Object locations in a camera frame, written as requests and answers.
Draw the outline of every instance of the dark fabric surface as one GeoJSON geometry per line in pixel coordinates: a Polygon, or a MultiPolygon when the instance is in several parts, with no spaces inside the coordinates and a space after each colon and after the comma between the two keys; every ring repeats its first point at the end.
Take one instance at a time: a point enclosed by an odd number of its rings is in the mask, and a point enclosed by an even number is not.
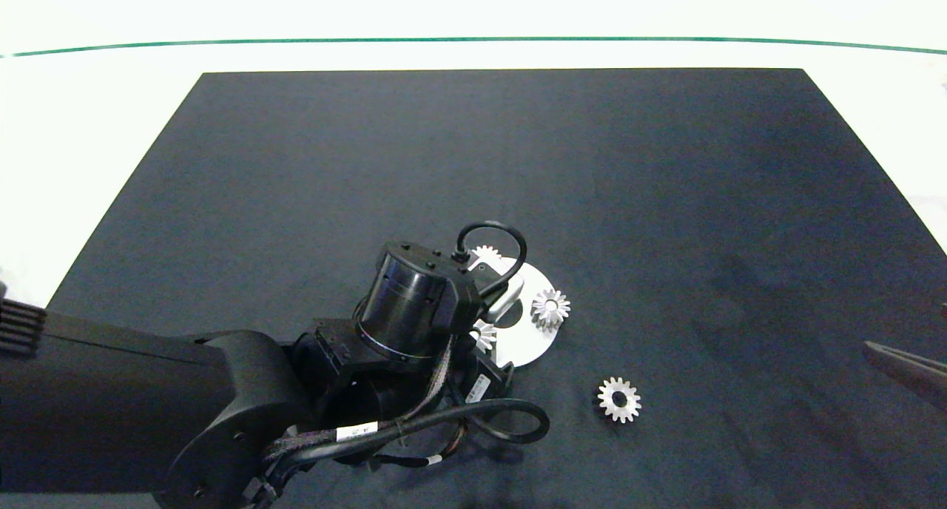
{"type": "Polygon", "coordinates": [[[50,308],[294,337],[351,313],[386,240],[483,218],[573,301],[516,381],[547,438],[326,462],[278,507],[943,506],[947,418],[859,346],[947,358],[947,260],[800,70],[206,74],[50,308]],[[612,376],[632,425],[596,409],[612,376]]]}

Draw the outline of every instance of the sticker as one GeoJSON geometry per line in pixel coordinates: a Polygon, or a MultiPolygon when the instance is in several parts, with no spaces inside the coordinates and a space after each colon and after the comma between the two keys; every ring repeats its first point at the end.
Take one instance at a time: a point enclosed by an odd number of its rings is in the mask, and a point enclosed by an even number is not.
{"type": "Polygon", "coordinates": [[[343,425],[342,428],[335,428],[336,441],[345,441],[359,435],[374,434],[378,431],[378,422],[366,422],[359,425],[343,425]]]}
{"type": "Polygon", "coordinates": [[[483,398],[484,392],[487,391],[487,387],[490,387],[490,378],[486,374],[478,375],[476,381],[473,382],[470,393],[467,395],[467,404],[479,402],[483,398]]]}

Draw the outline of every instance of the green line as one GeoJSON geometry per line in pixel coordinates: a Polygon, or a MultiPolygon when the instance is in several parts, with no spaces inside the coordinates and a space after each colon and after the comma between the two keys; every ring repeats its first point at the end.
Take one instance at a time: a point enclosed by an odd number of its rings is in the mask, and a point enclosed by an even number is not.
{"type": "Polygon", "coordinates": [[[894,47],[890,44],[842,43],[842,41],[811,41],[805,39],[769,39],[757,37],[675,37],[675,36],[511,36],[511,37],[341,37],[293,39],[217,39],[196,41],[150,41],[149,43],[94,44],[91,47],[53,48],[0,55],[0,58],[21,58],[65,52],[114,50],[114,48],[188,47],[196,44],[264,44],[264,43],[495,43],[495,41],[713,41],[713,43],[776,43],[809,44],[816,47],[867,48],[867,50],[894,50],[947,55],[937,48],[894,47]]]}

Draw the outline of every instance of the white disc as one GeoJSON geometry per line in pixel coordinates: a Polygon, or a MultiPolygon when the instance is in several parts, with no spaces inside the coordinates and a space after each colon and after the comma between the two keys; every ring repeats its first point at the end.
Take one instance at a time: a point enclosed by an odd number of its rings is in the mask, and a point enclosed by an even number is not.
{"type": "MultiPolygon", "coordinates": [[[[502,275],[516,263],[515,259],[508,257],[496,259],[494,256],[485,255],[483,258],[475,260],[470,268],[473,269],[477,264],[486,263],[502,275]]],[[[558,326],[542,329],[533,321],[530,312],[536,297],[544,290],[553,289],[552,283],[549,283],[547,277],[529,263],[523,263],[517,275],[523,279],[523,291],[518,299],[523,306],[523,314],[510,327],[496,327],[493,360],[498,367],[503,367],[510,361],[513,362],[514,366],[522,367],[537,360],[540,355],[549,349],[552,341],[556,338],[556,334],[559,333],[558,326]]]]}

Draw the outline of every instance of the silver gear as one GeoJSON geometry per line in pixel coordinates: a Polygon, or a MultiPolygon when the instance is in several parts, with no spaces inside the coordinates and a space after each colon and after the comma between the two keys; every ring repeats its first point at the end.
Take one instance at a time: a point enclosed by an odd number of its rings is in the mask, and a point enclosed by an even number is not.
{"type": "Polygon", "coordinates": [[[476,338],[478,350],[486,353],[487,350],[493,350],[493,344],[496,343],[496,327],[493,324],[484,323],[483,320],[477,320],[473,325],[471,337],[476,338]]]}
{"type": "Polygon", "coordinates": [[[638,391],[636,387],[632,387],[630,382],[622,381],[619,377],[618,380],[615,377],[611,379],[606,379],[602,381],[602,386],[599,387],[599,399],[601,399],[601,404],[599,407],[605,409],[605,416],[611,415],[613,422],[618,422],[619,420],[622,424],[627,420],[628,422],[635,422],[635,417],[638,416],[638,410],[641,408],[641,404],[638,401],[641,399],[636,392],[638,391]],[[619,407],[615,404],[612,395],[616,392],[621,392],[625,395],[627,403],[623,407],[619,407]]]}
{"type": "Polygon", "coordinates": [[[500,255],[500,252],[497,252],[492,246],[477,246],[476,249],[473,249],[473,253],[476,254],[478,258],[490,260],[491,262],[496,262],[503,257],[500,255]]]}
{"type": "Polygon", "coordinates": [[[536,294],[530,313],[533,320],[544,330],[557,330],[569,317],[571,302],[565,299],[562,291],[547,289],[536,294]]]}

